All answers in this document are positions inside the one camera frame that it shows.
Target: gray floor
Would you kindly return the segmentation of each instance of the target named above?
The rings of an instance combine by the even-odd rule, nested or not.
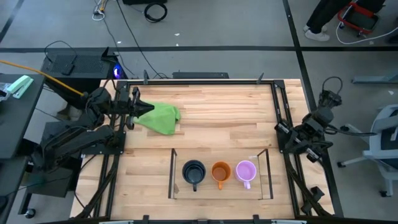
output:
[[[0,29],[11,15],[17,0],[0,2]],[[319,43],[303,36],[302,27],[309,18],[318,0],[289,0],[298,39],[302,47],[342,47],[335,37],[338,23],[333,19],[328,25],[331,41]],[[381,11],[382,22],[374,34],[380,35],[394,28],[398,14],[398,1],[387,0]],[[114,43],[103,22],[91,20],[94,2],[91,0],[25,0],[0,49],[44,48],[47,44],[64,40],[73,47],[113,47]],[[130,6],[122,4],[123,11],[135,33],[138,42],[145,47],[177,46],[293,46],[289,24],[281,0],[169,0],[169,14],[165,21],[150,24],[143,15]],[[106,22],[114,34],[119,47],[135,47],[123,22],[116,2],[110,0],[106,8]],[[341,38],[355,41],[354,32],[339,30]],[[364,42],[360,46],[385,46],[385,39]],[[62,44],[53,47],[65,47]],[[126,65],[136,74],[130,78],[142,77],[146,69],[150,76],[154,72],[139,52],[122,52]],[[146,52],[148,60],[157,69],[171,75],[172,72],[228,72],[231,78],[257,78],[264,72],[264,78],[301,78],[301,72],[294,51],[186,51]],[[376,109],[396,103],[396,85],[353,85],[355,75],[388,75],[397,71],[397,52],[304,52],[305,64],[315,98],[325,78],[338,75],[344,80],[341,92],[343,105],[335,108],[333,124],[340,126],[347,122],[369,130]],[[43,53],[0,53],[0,58],[11,62],[40,68]],[[0,73],[30,73],[18,68],[0,65]],[[37,108],[55,115],[65,102],[54,93],[43,91]],[[45,122],[53,121],[51,116],[36,110],[25,137],[39,142]],[[381,198],[378,191],[383,179],[377,167],[370,161],[339,169],[337,161],[361,155],[366,145],[356,137],[337,135],[328,137],[335,145],[329,150],[336,179],[341,206],[346,217],[398,220],[398,184],[396,194]],[[73,194],[66,198],[35,195],[31,205],[38,214],[31,220],[16,215],[23,190],[18,193],[8,223],[40,223],[68,218]]]

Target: green towel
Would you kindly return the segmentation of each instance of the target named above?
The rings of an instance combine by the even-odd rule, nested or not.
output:
[[[181,118],[180,111],[175,106],[166,103],[150,104],[154,105],[155,109],[139,118],[134,118],[134,123],[144,125],[161,134],[174,134],[175,122]]]

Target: caster wheel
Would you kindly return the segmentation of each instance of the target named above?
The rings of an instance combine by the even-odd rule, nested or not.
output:
[[[387,192],[385,190],[381,190],[380,195],[381,197],[391,197],[391,195],[390,196],[387,195]]]
[[[341,162],[338,162],[338,163],[337,163],[337,166],[338,166],[339,168],[344,168],[344,167],[346,167],[346,166],[343,165]]]
[[[30,219],[30,218],[35,217],[35,215],[36,215],[36,210],[34,210],[33,208],[30,208],[30,209],[28,209],[28,210],[26,211],[26,213],[25,213],[25,218]]]

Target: mug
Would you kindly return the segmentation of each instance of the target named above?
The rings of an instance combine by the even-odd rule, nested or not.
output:
[[[231,176],[231,168],[226,162],[216,162],[211,168],[211,176],[218,182],[218,188],[221,190],[223,183]]]
[[[182,176],[188,183],[193,185],[193,191],[197,191],[199,184],[206,176],[205,165],[197,160],[191,160],[182,167]]]
[[[245,189],[250,189],[250,181],[256,177],[256,174],[256,166],[250,161],[241,161],[235,168],[235,177],[243,182]]]

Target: mug handle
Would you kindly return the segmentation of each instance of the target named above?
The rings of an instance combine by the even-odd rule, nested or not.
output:
[[[250,189],[250,182],[249,181],[243,182],[243,185],[244,185],[245,189]]]

